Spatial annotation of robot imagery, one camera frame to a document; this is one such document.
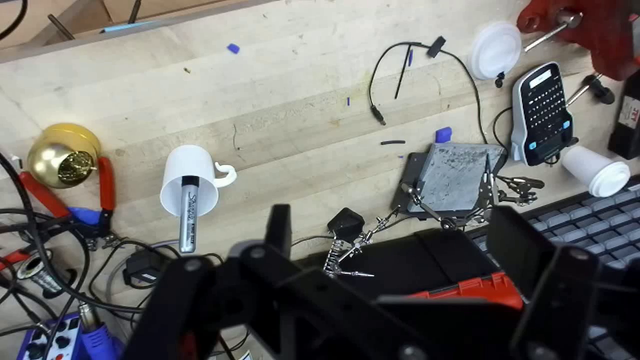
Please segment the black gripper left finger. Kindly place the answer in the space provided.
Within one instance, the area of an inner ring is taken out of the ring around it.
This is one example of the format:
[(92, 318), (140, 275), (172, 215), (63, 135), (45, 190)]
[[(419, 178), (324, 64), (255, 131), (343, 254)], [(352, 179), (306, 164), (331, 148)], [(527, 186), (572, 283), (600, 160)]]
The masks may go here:
[(224, 328), (245, 324), (272, 353), (280, 346), (277, 288), (293, 270), (291, 205), (270, 210), (266, 235), (241, 242), (219, 266), (207, 255), (162, 272), (122, 360), (207, 360)]

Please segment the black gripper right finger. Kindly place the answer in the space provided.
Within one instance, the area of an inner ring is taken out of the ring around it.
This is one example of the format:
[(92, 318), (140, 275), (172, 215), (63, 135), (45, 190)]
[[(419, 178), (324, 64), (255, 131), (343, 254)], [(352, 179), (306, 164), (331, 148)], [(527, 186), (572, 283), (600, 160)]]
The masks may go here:
[(597, 255), (552, 244), (511, 205), (493, 210), (487, 246), (527, 297), (511, 340), (515, 357), (582, 360), (597, 305)]

